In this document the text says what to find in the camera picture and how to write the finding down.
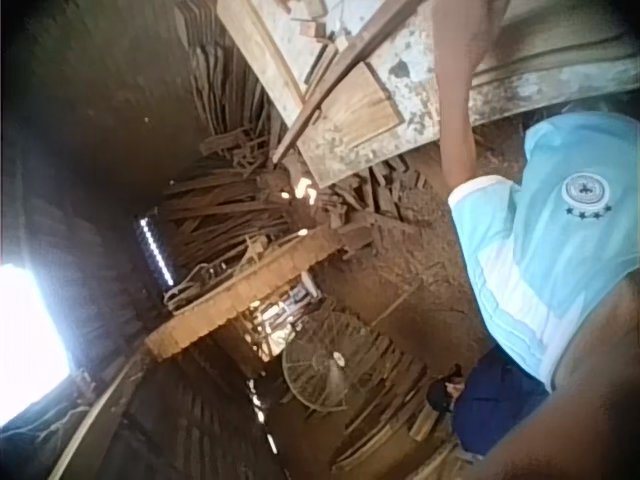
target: workbench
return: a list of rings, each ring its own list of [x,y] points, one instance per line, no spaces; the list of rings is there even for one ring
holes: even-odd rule
[[[347,30],[355,36],[383,3],[325,0],[327,31]],[[366,60],[394,102],[402,123],[355,147],[335,135],[303,134],[299,139],[297,146],[318,186],[330,185],[438,139],[431,5],[431,1],[423,2]],[[289,6],[291,12],[287,13],[276,0],[218,1],[222,22],[290,126],[304,104],[304,80],[322,44],[299,33],[299,20],[309,18],[304,3],[291,1]],[[639,79],[637,53],[617,60],[518,74],[474,87],[469,104],[471,121],[478,125],[576,98],[631,90],[639,86]]]

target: dirty surface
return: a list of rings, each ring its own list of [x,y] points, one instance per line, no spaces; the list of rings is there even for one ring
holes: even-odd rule
[[[522,118],[501,120],[476,133],[481,172],[520,180]],[[468,371],[490,340],[467,280],[448,206],[428,184],[423,190],[403,191],[400,205],[402,217],[420,227],[418,233],[384,231],[380,252],[364,249],[347,261],[333,256],[316,266],[314,278],[325,294],[365,323],[421,278],[422,285],[376,328],[400,349],[423,359],[430,376],[446,373],[456,362]],[[329,458],[349,414],[307,421],[305,415],[303,405],[292,400],[272,406],[267,416],[283,465],[294,480],[404,478],[433,450],[433,445],[413,441],[405,428],[361,465],[332,477]]]

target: hand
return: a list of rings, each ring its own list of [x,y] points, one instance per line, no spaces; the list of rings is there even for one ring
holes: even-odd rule
[[[509,0],[436,0],[432,8],[440,88],[471,88],[473,73],[500,31]]]

